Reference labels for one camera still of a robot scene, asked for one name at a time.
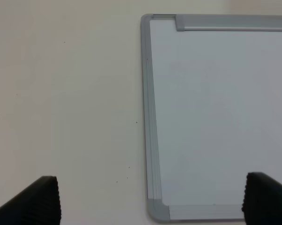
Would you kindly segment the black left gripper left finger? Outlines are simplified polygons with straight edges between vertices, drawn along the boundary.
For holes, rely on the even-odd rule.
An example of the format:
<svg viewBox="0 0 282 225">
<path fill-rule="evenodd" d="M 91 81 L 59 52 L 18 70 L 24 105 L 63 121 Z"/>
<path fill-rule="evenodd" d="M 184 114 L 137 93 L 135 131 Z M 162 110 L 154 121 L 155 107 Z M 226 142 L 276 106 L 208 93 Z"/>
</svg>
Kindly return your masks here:
<svg viewBox="0 0 282 225">
<path fill-rule="evenodd" d="M 0 225 L 59 225 L 56 176 L 42 176 L 0 207 Z"/>
</svg>

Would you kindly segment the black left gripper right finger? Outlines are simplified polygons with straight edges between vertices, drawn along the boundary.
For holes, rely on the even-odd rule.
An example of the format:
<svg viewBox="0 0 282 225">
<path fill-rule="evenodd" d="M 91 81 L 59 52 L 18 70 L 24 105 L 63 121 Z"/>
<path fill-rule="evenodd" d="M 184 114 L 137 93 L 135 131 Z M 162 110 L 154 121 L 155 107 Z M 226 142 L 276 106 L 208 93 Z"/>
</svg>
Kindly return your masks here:
<svg viewBox="0 0 282 225">
<path fill-rule="evenodd" d="M 248 173 L 242 212 L 247 225 L 282 225 L 282 184 L 262 172 Z"/>
</svg>

